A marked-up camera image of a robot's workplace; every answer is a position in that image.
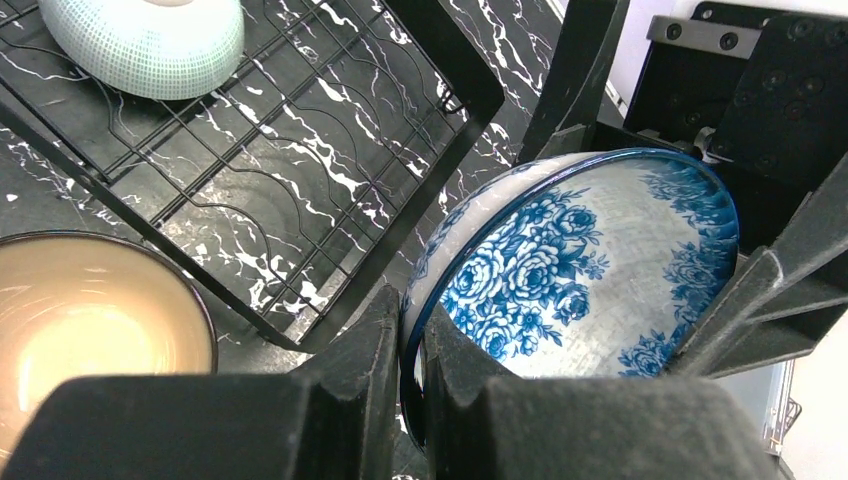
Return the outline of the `blue floral white bowl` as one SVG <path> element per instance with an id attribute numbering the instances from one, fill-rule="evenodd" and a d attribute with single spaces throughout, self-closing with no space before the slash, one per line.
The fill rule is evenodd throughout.
<path id="1" fill-rule="evenodd" d="M 732 277 L 734 201 L 703 162 L 658 148 L 535 160 L 438 224 L 401 303 L 400 404 L 426 444 L 425 327 L 525 378 L 656 377 Z"/>

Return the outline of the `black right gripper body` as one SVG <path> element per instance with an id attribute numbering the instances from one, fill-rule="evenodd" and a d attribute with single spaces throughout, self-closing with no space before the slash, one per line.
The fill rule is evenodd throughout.
<path id="1" fill-rule="evenodd" d="M 711 161 L 743 251 L 770 244 L 847 151 L 847 18 L 699 3 L 657 16 L 635 96 L 595 150 L 674 148 Z"/>

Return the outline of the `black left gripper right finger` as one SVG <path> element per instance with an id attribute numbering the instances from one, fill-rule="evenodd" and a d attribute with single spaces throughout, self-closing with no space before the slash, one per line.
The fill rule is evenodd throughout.
<path id="1" fill-rule="evenodd" d="M 773 479 L 745 412 L 692 377 L 520 378 L 437 308 L 422 342 L 434 479 Z"/>

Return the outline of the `black wire dish rack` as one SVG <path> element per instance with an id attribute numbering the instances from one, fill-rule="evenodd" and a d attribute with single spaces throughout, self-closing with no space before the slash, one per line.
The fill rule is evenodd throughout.
<path id="1" fill-rule="evenodd" d="M 122 93 L 34 1 L 1 5 L 1 119 L 73 207 L 159 250 L 268 341 L 314 353 L 504 101 L 438 1 L 247 1 L 233 75 Z"/>

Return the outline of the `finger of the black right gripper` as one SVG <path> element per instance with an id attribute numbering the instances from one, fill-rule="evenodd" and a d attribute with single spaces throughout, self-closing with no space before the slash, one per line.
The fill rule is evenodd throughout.
<path id="1" fill-rule="evenodd" d="M 847 309 L 847 160 L 738 268 L 665 372 L 720 378 L 810 354 Z"/>
<path id="2" fill-rule="evenodd" d="M 630 2 L 570 1 L 516 163 L 588 149 Z"/>

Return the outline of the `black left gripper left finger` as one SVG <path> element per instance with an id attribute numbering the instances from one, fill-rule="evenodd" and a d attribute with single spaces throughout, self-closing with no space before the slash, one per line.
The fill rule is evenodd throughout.
<path id="1" fill-rule="evenodd" d="M 285 374 L 84 377 L 60 385 L 6 479 L 388 479 L 399 292 Z"/>

